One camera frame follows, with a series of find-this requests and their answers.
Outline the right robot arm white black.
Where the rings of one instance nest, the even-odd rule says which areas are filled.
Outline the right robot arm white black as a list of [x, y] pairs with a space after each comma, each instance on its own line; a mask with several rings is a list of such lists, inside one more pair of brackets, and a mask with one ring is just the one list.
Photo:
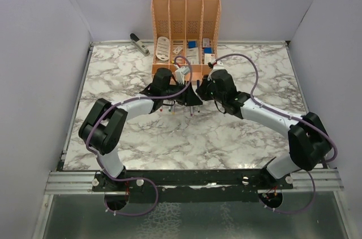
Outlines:
[[238, 91], [225, 69], [205, 75], [196, 93], [203, 101], [221, 104], [224, 113], [259, 123], [288, 139], [289, 152], [272, 159], [262, 169], [260, 183], [264, 188], [274, 188], [288, 173], [312, 170], [331, 150], [316, 114], [295, 115], [258, 102], [249, 93]]

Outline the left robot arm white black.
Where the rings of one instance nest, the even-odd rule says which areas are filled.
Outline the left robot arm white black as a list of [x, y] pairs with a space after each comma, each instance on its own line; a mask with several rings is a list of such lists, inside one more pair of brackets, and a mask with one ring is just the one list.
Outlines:
[[84, 141], [87, 150], [94, 153], [101, 171], [107, 176], [105, 184], [114, 191], [123, 188], [125, 170], [116, 146], [126, 121], [141, 115], [156, 112], [171, 101], [182, 106], [202, 105], [201, 99], [195, 94], [191, 80], [192, 69], [179, 67], [175, 73], [168, 68], [159, 68], [152, 82], [139, 94], [123, 102], [112, 104], [104, 98], [96, 100], [89, 114], [80, 126], [78, 135]]

